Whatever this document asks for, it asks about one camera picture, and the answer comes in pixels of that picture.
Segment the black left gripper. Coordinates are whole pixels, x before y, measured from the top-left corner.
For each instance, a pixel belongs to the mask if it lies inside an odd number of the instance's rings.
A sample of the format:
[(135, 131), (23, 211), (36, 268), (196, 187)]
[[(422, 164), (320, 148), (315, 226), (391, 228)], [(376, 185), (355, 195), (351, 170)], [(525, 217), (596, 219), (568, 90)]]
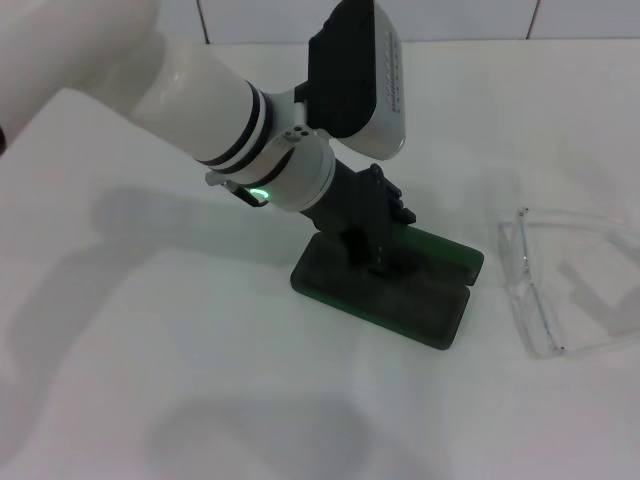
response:
[(402, 191), (379, 165), (356, 172), (339, 160), (327, 190), (301, 214), (320, 232), (338, 235), (348, 230), (350, 266), (379, 277), (396, 273), (391, 221), (415, 224), (417, 220), (404, 205)]

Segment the green glasses case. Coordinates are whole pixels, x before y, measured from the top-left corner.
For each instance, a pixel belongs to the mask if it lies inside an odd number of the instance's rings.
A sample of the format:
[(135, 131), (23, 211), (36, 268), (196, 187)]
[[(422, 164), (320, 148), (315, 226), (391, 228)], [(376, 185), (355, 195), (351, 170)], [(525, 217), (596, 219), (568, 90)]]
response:
[(345, 246), (315, 234), (292, 288), (311, 299), (437, 350), (451, 347), (484, 263), (472, 247), (396, 225), (388, 269), (354, 267)]

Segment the clear white glasses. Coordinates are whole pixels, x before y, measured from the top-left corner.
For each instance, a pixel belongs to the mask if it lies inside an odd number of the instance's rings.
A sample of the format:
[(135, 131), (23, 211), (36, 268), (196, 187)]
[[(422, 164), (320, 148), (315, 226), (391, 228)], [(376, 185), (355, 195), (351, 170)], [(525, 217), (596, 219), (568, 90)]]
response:
[(514, 320), (537, 358), (640, 341), (640, 227), (521, 207), (498, 225)]

